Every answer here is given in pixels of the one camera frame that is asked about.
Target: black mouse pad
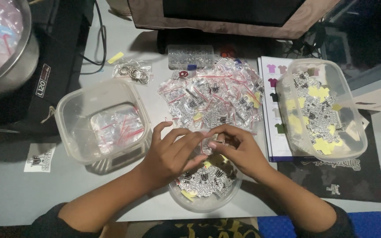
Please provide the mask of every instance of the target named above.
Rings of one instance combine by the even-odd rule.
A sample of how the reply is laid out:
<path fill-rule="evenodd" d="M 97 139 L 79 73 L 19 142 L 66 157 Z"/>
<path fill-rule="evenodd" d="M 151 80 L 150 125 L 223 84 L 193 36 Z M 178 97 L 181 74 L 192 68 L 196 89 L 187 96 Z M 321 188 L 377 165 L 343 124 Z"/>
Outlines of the black mouse pad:
<path fill-rule="evenodd" d="M 370 122 L 365 128 L 368 147 L 361 156 L 340 163 L 320 160 L 279 162 L 277 170 L 322 198 L 381 203 L 381 170 L 373 123 L 368 111 L 359 112 Z"/>

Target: clear plastic container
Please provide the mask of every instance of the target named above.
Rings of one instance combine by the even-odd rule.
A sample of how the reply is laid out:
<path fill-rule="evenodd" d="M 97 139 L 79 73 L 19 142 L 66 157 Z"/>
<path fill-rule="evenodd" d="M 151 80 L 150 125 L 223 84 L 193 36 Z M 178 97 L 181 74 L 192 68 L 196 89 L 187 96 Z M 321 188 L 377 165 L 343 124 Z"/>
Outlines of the clear plastic container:
<path fill-rule="evenodd" d="M 211 45 L 169 45 L 168 67 L 192 70 L 213 67 L 214 49 Z"/>
<path fill-rule="evenodd" d="M 55 118 L 68 156 L 81 164 L 146 154 L 151 121 L 135 86 L 125 80 L 110 79 L 64 96 Z M 98 124 L 101 118 L 107 126 Z M 108 137 L 101 138 L 102 130 Z"/>
<path fill-rule="evenodd" d="M 193 197 L 193 201 L 190 201 L 182 194 L 182 190 L 176 184 L 176 181 L 172 181 L 169 184 L 168 191 L 172 198 L 183 208 L 195 213 L 209 213 L 225 206 L 235 197 L 236 193 L 241 188 L 242 177 L 242 172 L 237 170 L 236 179 L 232 182 L 232 188 L 227 195 L 223 197 L 219 197 L 217 194 L 213 193 L 209 197 Z"/>
<path fill-rule="evenodd" d="M 310 83 L 304 85 L 306 76 Z M 357 158 L 367 149 L 360 115 L 335 63 L 294 60 L 279 78 L 276 92 L 285 133 L 295 155 L 306 152 L 326 162 L 341 162 Z"/>

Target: stainless steel bowl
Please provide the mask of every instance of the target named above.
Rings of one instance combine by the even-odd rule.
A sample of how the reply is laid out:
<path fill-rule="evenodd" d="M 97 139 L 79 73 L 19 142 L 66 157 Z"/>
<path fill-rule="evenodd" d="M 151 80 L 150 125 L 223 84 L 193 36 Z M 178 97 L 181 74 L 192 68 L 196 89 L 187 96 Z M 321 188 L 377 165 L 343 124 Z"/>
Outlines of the stainless steel bowl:
<path fill-rule="evenodd" d="M 14 53 L 0 67 L 0 98 L 18 89 L 32 76 L 39 58 L 39 46 L 32 32 L 29 4 L 27 0 L 13 3 L 22 15 L 23 32 Z"/>

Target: blue clip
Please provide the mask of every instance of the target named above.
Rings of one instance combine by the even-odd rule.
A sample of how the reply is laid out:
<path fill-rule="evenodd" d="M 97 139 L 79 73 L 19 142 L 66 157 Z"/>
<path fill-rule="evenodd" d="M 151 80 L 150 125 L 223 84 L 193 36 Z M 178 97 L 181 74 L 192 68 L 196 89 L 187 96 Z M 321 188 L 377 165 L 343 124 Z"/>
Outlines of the blue clip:
<path fill-rule="evenodd" d="M 196 70 L 196 64 L 188 64 L 188 71 Z"/>

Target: fingernail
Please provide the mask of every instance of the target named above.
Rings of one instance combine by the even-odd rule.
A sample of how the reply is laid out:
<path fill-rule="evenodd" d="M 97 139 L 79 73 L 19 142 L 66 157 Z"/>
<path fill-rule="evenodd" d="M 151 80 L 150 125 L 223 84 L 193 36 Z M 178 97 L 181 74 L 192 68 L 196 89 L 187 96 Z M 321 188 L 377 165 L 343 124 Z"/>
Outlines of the fingernail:
<path fill-rule="evenodd" d="M 217 145 L 214 142 L 210 142 L 210 143 L 208 143 L 208 147 L 211 149 L 216 149 Z"/>

